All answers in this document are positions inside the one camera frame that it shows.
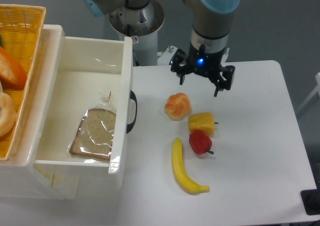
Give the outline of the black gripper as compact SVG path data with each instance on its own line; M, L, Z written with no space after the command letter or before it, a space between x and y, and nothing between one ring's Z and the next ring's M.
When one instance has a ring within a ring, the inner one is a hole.
M170 70L176 73L181 86L185 81L185 75L191 73L205 78L212 77L216 87L213 96L217 97L218 92L231 89L236 69L233 65L221 65L224 52L225 47L215 49L205 44L194 46L190 43L188 57L182 49L177 49L174 53L170 60Z

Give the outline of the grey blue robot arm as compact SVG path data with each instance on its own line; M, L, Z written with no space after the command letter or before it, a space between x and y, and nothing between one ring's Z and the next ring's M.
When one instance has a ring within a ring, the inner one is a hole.
M121 38L130 37L135 44L137 65L155 61L156 35L164 23L164 10L156 0L83 0L97 17L108 15L109 22ZM189 51L178 49L171 58L171 71L181 83L191 73L208 78L215 91L230 90L235 67L223 66L233 16L240 0L181 0L193 13Z

